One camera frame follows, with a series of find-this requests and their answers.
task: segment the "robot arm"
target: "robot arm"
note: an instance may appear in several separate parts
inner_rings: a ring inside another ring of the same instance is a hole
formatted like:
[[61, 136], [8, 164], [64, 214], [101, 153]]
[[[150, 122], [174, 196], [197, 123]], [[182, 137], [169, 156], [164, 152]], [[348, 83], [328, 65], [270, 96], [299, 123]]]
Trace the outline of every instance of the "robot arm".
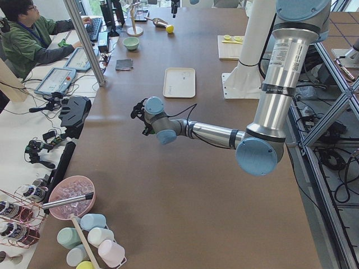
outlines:
[[325, 39], [328, 32], [330, 0], [302, 0], [297, 6], [298, 0], [277, 0], [272, 33], [275, 45], [254, 121], [245, 132], [189, 119], [169, 119], [157, 97], [149, 98], [145, 105], [144, 100], [138, 103], [134, 111], [143, 107], [137, 113], [139, 118], [153, 129], [162, 144], [173, 142], [180, 135], [197, 138], [236, 149], [239, 166], [252, 175], [270, 173], [283, 156], [283, 126], [308, 47]]

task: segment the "green bowl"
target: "green bowl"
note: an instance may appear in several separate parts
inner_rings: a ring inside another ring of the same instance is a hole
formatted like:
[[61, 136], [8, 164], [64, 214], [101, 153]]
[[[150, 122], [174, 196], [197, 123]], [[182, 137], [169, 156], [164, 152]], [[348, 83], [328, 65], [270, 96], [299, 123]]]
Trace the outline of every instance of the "green bowl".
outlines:
[[139, 47], [140, 39], [138, 39], [134, 36], [131, 36], [129, 38], [125, 38], [122, 43], [126, 47], [126, 49], [134, 50]]

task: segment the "white table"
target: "white table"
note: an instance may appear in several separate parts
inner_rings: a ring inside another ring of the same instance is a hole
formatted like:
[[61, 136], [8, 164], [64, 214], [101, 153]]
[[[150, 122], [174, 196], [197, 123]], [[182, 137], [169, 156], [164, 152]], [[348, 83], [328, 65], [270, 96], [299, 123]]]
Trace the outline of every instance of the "white table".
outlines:
[[[60, 33], [54, 36], [53, 42], [49, 48], [56, 48], [57, 44], [65, 37], [65, 35], [66, 33]], [[115, 46], [117, 40], [118, 38], [111, 38], [110, 50]], [[78, 37], [76, 32], [73, 30], [67, 38], [67, 43], [73, 44], [76, 41], [78, 41]], [[13, 113], [21, 114], [28, 112], [29, 108], [42, 106], [42, 104], [45, 104], [46, 101], [42, 99], [40, 95], [33, 93], [32, 89], [35, 89], [36, 86], [40, 83], [40, 81], [33, 79], [43, 79], [52, 67], [63, 67], [65, 65], [65, 62], [66, 60], [64, 59], [52, 64], [36, 66], [27, 77], [27, 80], [32, 80], [25, 83], [25, 86], [28, 88], [29, 93], [34, 95], [36, 99], [33, 99], [31, 96], [28, 96], [23, 103], [13, 103], [10, 101], [5, 107], [5, 109]], [[86, 96], [90, 98], [92, 102], [96, 96], [96, 92], [99, 89], [98, 83], [96, 82], [96, 78], [95, 76], [93, 76], [93, 71], [89, 70], [86, 73], [78, 72], [75, 80], [78, 78], [80, 78], [76, 81], [78, 87], [75, 86], [75, 91], [72, 91], [73, 87], [71, 86], [69, 94], [73, 94], [74, 96]], [[18, 189], [19, 186], [24, 184], [31, 184], [35, 179], [42, 178], [46, 174], [49, 175], [51, 173], [51, 169], [46, 168], [42, 164], [27, 163], [24, 160], [24, 152], [26, 145], [34, 137], [37, 137], [39, 140], [42, 140], [42, 135], [48, 132], [50, 129], [53, 129], [54, 127], [58, 130], [58, 132], [60, 131], [60, 129], [62, 130], [62, 132], [65, 131], [65, 128], [60, 127], [61, 120], [58, 118], [59, 112], [60, 110], [54, 112], [44, 110], [44, 114], [52, 118], [52, 122], [47, 120], [47, 118], [42, 112], [16, 115], [7, 111], [3, 111], [0, 114], [0, 143], [2, 145], [0, 154], [0, 170], [2, 173], [2, 182], [0, 185], [0, 189], [9, 193], [14, 193], [14, 191]], [[41, 150], [41, 152], [39, 153], [41, 159], [45, 161], [50, 161], [57, 166], [65, 144], [65, 141], [62, 142], [59, 146], [55, 147], [49, 153], [47, 153], [46, 150]], [[5, 194], [0, 192], [0, 199], [8, 200], [9, 198]], [[33, 256], [35, 248], [36, 245], [33, 245], [28, 249], [0, 245], [0, 251], [5, 251], [10, 256], [22, 254], [24, 257], [24, 259], [19, 265], [15, 266], [11, 262], [3, 262], [0, 263], [0, 268], [27, 268], [31, 257]]]

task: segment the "white pillar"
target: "white pillar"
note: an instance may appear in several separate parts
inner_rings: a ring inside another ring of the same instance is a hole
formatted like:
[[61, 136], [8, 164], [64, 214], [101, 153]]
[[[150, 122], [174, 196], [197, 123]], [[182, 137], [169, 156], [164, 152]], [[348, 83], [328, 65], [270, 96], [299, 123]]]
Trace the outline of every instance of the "white pillar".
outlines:
[[225, 99], [258, 99], [258, 63], [275, 15], [275, 0], [254, 0], [237, 67], [222, 74]]

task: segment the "lemon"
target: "lemon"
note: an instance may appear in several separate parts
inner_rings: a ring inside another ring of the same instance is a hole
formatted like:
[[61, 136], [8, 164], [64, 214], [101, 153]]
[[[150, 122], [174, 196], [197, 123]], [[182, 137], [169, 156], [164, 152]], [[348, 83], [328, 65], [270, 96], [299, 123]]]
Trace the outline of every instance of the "lemon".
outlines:
[[167, 27], [166, 27], [167, 33], [171, 34], [171, 33], [173, 33], [173, 30], [174, 30], [174, 26], [172, 24], [167, 25]]

